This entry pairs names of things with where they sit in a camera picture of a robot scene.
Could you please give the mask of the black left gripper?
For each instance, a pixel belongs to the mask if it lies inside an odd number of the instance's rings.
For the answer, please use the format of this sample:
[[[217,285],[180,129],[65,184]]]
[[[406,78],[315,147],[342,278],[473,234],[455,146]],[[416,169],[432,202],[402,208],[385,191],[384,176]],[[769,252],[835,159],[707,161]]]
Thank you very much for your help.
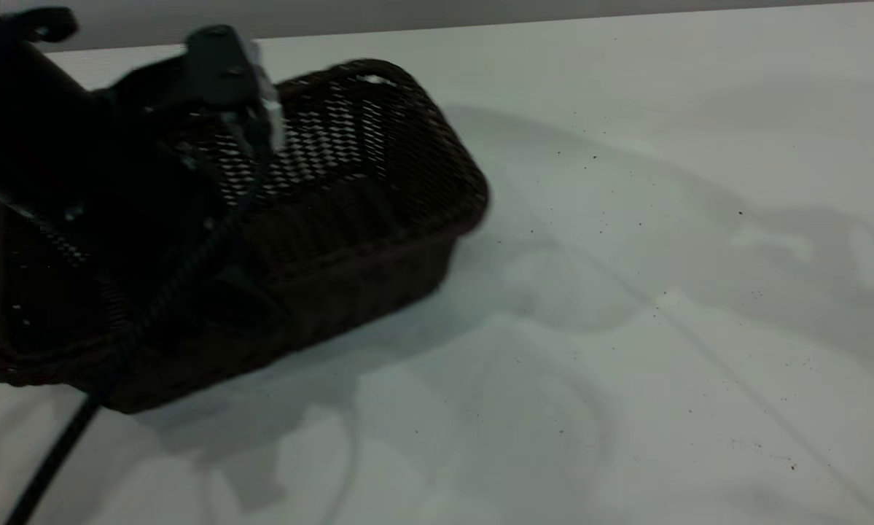
[[[211,175],[176,133],[192,114],[216,113],[264,149],[264,79],[246,58],[168,58],[88,90],[66,79],[63,115],[86,159],[74,183],[83,197],[64,209],[63,235],[83,267],[130,289],[153,287],[214,243],[227,215]],[[282,308],[243,266],[203,282],[203,319],[238,333],[266,331]]]

